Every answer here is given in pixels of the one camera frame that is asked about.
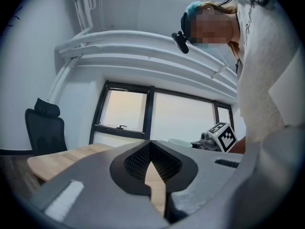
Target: floor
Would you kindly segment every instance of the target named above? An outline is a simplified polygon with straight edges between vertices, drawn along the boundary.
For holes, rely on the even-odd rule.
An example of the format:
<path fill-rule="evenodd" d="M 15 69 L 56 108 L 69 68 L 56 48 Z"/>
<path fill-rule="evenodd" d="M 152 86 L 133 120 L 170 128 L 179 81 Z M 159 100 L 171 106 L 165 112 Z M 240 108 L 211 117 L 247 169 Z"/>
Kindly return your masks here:
<path fill-rule="evenodd" d="M 31 172 L 27 164 L 27 159 L 31 156 L 0 156 L 0 169 L 12 192 L 24 199 L 29 199 L 42 182 Z"/>

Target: wooden desk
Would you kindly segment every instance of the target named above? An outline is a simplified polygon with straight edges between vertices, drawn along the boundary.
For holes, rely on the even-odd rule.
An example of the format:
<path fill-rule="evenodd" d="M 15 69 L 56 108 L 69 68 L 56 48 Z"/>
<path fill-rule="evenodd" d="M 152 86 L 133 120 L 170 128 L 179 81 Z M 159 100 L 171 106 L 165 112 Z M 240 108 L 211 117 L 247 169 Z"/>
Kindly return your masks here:
<path fill-rule="evenodd" d="M 104 144 L 92 144 L 55 154 L 30 157 L 27 162 L 36 176 L 44 181 L 48 181 L 76 161 L 112 148 Z M 145 184 L 152 189 L 152 204 L 163 215 L 165 207 L 165 184 L 152 163 L 150 163 L 147 169 Z"/>

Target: white t-shirt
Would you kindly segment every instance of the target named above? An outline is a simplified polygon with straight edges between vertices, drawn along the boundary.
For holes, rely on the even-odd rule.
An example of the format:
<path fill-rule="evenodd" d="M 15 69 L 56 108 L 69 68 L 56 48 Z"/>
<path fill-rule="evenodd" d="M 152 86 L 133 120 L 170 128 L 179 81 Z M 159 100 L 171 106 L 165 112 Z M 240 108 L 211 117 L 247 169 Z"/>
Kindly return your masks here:
<path fill-rule="evenodd" d="M 304 48 L 280 4 L 263 7 L 237 2 L 241 63 L 237 73 L 238 104 L 246 141 L 262 141 L 286 125 L 305 122 Z"/>

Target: chair headrest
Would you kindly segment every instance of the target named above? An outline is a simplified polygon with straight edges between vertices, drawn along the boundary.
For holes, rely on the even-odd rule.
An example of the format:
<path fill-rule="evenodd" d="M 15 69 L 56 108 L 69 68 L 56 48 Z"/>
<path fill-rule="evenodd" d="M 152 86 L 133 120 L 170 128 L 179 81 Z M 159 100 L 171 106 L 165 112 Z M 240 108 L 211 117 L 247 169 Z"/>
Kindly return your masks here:
<path fill-rule="evenodd" d="M 47 115 L 52 115 L 56 117 L 61 115 L 61 111 L 57 105 L 47 103 L 41 100 L 40 98 L 37 99 L 34 109 L 37 112 L 44 113 Z"/>

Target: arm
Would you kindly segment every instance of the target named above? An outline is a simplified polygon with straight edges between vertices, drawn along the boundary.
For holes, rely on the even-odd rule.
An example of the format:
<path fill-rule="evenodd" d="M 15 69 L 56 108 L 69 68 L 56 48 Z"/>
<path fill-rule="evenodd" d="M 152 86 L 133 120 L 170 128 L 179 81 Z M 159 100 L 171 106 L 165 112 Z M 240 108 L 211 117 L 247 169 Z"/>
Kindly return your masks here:
<path fill-rule="evenodd" d="M 246 151 L 246 137 L 239 140 L 234 147 L 230 150 L 229 153 L 237 153 L 237 154 L 244 154 Z"/>

